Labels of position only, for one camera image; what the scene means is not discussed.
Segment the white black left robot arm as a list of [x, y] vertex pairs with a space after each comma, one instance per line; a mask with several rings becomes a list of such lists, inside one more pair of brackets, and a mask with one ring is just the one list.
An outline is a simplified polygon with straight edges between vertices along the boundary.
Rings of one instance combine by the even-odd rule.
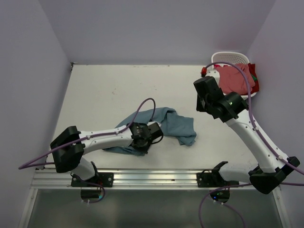
[[72, 172], [87, 186], [98, 183], [96, 166], [84, 158], [84, 155], [98, 150], [115, 148], [133, 149], [146, 154], [158, 136], [153, 132], [159, 126], [155, 122], [129, 123], [111, 130], [88, 132], [80, 131], [76, 126], [66, 128], [50, 144], [56, 172]]

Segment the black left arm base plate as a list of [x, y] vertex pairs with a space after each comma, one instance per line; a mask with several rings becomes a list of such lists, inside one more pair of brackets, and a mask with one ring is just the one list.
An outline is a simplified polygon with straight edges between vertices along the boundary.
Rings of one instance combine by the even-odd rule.
[[103, 186], [106, 188], [111, 188], [113, 186], [114, 174], [112, 172], [99, 172], [94, 177], [88, 180], [80, 180], [76, 175], [72, 175], [71, 186], [72, 187], [98, 187]]

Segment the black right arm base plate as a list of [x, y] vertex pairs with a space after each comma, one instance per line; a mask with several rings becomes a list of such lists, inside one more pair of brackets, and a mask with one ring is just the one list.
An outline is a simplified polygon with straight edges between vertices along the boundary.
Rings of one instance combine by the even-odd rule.
[[219, 173], [213, 173], [209, 170], [196, 173], [196, 181], [199, 188], [219, 188], [239, 184], [238, 181], [226, 181]]

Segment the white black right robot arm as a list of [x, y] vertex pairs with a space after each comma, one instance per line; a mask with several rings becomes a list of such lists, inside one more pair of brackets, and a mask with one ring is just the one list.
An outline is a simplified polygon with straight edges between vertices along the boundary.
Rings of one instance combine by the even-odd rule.
[[268, 136], [260, 138], [263, 130], [249, 116], [248, 103], [238, 93], [223, 94], [211, 76], [202, 77], [193, 84], [197, 92], [196, 110], [206, 112], [230, 127], [257, 160], [252, 166], [222, 161], [211, 171], [197, 173], [199, 187], [224, 187], [244, 182], [269, 194], [286, 179], [293, 167], [300, 165], [296, 157], [287, 156]]

